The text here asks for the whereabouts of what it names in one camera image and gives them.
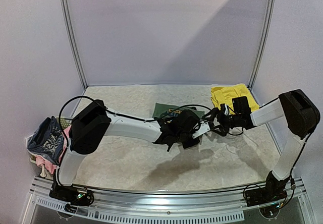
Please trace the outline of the yellow shorts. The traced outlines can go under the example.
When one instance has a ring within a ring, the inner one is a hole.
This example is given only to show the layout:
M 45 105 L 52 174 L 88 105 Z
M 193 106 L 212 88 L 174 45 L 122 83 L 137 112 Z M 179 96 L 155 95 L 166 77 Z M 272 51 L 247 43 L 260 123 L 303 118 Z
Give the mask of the yellow shorts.
M 211 101 L 214 107 L 218 109 L 220 109 L 220 105 L 223 103 L 233 109 L 232 99 L 242 96 L 247 97 L 252 112 L 259 109 L 259 105 L 252 96 L 250 90 L 243 83 L 233 86 L 215 86 L 211 88 Z

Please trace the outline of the olive green garment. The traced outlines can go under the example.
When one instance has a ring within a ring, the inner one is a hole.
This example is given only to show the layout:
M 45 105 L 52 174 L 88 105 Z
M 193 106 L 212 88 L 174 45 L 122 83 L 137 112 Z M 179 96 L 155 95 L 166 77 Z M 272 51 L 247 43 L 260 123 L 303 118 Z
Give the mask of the olive green garment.
M 199 118 L 201 118 L 205 114 L 205 111 L 197 110 L 195 106 L 179 107 L 176 105 L 156 103 L 154 106 L 152 117 L 154 119 L 174 118 L 177 117 L 185 109 L 193 111 Z

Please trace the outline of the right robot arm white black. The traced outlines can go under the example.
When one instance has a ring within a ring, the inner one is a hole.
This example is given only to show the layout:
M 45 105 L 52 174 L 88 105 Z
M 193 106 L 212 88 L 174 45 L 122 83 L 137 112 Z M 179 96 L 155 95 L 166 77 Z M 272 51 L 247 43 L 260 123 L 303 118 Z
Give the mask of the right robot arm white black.
M 276 182 L 290 179 L 300 155 L 320 122 L 320 112 L 300 89 L 281 93 L 277 98 L 252 111 L 248 98 L 233 98 L 233 106 L 221 104 L 201 119 L 195 137 L 207 132 L 227 136 L 230 129 L 240 127 L 249 130 L 271 121 L 284 118 L 288 127 L 285 147 L 273 170 L 268 174 Z

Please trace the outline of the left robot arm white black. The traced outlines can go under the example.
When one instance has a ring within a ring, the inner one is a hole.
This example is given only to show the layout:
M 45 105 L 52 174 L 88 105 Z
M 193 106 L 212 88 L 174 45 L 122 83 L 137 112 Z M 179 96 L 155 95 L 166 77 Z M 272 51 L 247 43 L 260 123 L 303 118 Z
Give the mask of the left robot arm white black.
M 201 129 L 200 118 L 190 109 L 166 119 L 140 119 L 107 109 L 101 100 L 92 101 L 71 123 L 67 149 L 56 173 L 55 192 L 65 201 L 75 197 L 71 186 L 84 158 L 95 152 L 104 136 L 121 136 L 153 144 L 182 143 L 185 148 L 196 145 L 193 135 Z

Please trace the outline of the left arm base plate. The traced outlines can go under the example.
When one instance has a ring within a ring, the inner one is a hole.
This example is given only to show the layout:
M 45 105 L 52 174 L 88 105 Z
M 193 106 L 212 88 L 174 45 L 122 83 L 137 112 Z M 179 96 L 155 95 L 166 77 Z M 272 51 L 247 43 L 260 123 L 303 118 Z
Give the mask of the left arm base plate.
M 74 206 L 90 206 L 94 202 L 94 193 L 87 188 L 61 186 L 53 183 L 49 192 L 51 198 L 69 202 Z

